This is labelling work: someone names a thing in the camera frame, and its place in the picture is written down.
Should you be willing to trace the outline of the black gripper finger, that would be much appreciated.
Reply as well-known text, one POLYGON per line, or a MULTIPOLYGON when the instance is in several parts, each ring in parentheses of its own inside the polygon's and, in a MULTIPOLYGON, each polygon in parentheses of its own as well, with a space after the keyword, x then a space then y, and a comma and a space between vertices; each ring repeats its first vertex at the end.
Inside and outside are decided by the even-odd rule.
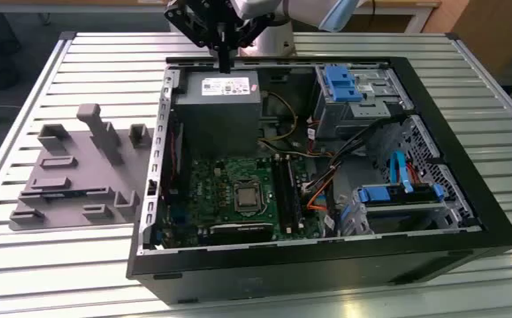
POLYGON ((218 61, 219 72, 225 73, 225 58, 221 52, 222 45, 219 43, 217 25, 209 23, 207 18, 198 15, 194 7, 201 13, 206 13, 210 10, 201 1, 194 1, 193 6, 186 1, 171 1, 166 7, 165 17, 199 48, 209 48, 211 55, 218 61))
POLYGON ((234 67, 233 52, 239 48, 247 48, 265 29, 273 24, 275 14, 267 13, 247 21, 227 18, 225 21, 225 73, 229 74, 234 67))

